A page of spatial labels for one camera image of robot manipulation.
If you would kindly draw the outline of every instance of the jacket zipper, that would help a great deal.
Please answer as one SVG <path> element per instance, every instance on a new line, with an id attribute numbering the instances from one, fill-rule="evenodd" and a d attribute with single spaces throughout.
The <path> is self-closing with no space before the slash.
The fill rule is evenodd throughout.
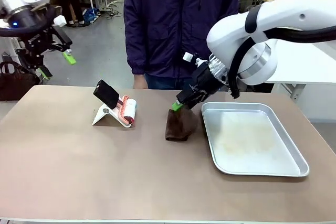
<path id="1" fill-rule="evenodd" d="M 178 74 L 177 74 L 177 80 L 176 81 L 179 81 L 179 78 L 180 78 L 180 68 L 181 68 L 181 64 L 182 64 L 182 53 L 183 53 L 183 50 L 182 50 L 182 30 L 183 30 L 183 20 L 182 20 L 182 16 L 183 16 L 183 5 L 184 5 L 184 0 L 178 0 L 178 5 L 179 5 L 179 12 L 180 12 L 180 16 L 179 16 L 179 21 L 178 21 L 178 30 L 179 30 L 179 33 L 180 33 L 180 37 L 178 38 L 178 42 L 180 45 L 180 48 L 179 48 L 179 51 L 178 51 L 178 61 L 177 61 L 177 64 L 178 64 Z"/>

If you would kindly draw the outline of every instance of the white robotic arm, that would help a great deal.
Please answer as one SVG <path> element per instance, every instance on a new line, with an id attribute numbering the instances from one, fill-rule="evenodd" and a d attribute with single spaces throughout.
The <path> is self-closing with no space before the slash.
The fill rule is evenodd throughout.
<path id="1" fill-rule="evenodd" d="M 0 0 L 0 7 L 5 10 L 10 27 L 29 27 L 37 25 L 38 22 L 36 18 L 29 15 L 30 10 L 47 3 L 49 0 Z"/>
<path id="2" fill-rule="evenodd" d="M 207 37 L 213 53 L 209 63 L 199 65 L 193 74 L 196 85 L 178 94 L 177 103 L 192 108 L 224 85 L 237 98 L 237 78 L 248 85 L 268 80 L 277 68 L 277 55 L 266 43 L 268 39 L 301 43 L 336 40 L 336 7 L 331 3 L 276 0 L 220 20 Z"/>
<path id="3" fill-rule="evenodd" d="M 0 28 L 0 37 L 17 37 L 15 53 L 28 69 L 40 69 L 46 78 L 51 73 L 42 55 L 48 49 L 59 50 L 70 57 L 71 39 L 61 30 L 64 17 L 56 18 L 49 0 L 0 0 L 0 9 L 8 28 Z M 57 36 L 60 42 L 53 40 Z"/>

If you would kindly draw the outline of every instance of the dark purple jacket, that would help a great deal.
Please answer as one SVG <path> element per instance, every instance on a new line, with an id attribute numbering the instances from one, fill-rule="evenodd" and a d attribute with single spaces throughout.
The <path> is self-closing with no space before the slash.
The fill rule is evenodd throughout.
<path id="1" fill-rule="evenodd" d="M 238 13 L 239 0 L 125 0 L 128 63 L 133 74 L 190 77 L 185 52 L 208 59 L 206 37 L 220 19 Z"/>

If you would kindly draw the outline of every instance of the black bag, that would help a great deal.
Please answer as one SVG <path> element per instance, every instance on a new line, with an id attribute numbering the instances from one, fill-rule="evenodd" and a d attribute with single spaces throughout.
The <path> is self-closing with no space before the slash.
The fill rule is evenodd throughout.
<path id="1" fill-rule="evenodd" d="M 10 73 L 8 66 L 14 67 Z M 18 101 L 34 85 L 40 83 L 39 77 L 16 62 L 0 63 L 0 101 Z"/>

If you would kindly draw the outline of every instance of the white phone stand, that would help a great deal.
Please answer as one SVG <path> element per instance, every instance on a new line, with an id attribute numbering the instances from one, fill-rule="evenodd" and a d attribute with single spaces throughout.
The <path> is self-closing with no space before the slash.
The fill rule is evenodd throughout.
<path id="1" fill-rule="evenodd" d="M 105 115 L 110 114 L 111 116 L 113 116 L 119 123 L 122 124 L 122 126 L 129 128 L 132 126 L 132 124 L 124 124 L 122 121 L 120 121 L 119 117 L 118 117 L 118 113 L 119 113 L 119 108 L 115 107 L 113 110 L 110 109 L 106 104 L 103 104 L 98 112 L 97 115 L 94 117 L 94 121 L 92 123 L 92 125 L 95 125 L 100 119 L 102 119 Z"/>

